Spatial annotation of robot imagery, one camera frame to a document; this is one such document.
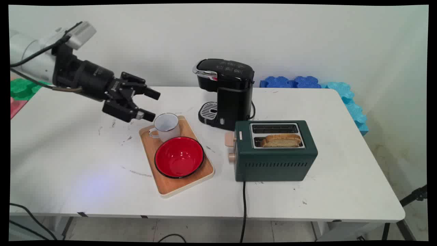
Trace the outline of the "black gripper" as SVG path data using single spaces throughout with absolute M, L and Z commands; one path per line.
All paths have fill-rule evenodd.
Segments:
M 78 59 L 66 44 L 56 48 L 55 58 L 53 85 L 80 89 L 78 94 L 103 101 L 102 111 L 121 121 L 155 120 L 155 113 L 138 107 L 133 101 L 135 95 L 159 100 L 160 93 L 148 87 L 145 79 L 126 72 L 122 72 L 118 79 L 112 71 L 88 60 Z M 112 93 L 117 91 L 118 99 L 112 98 Z

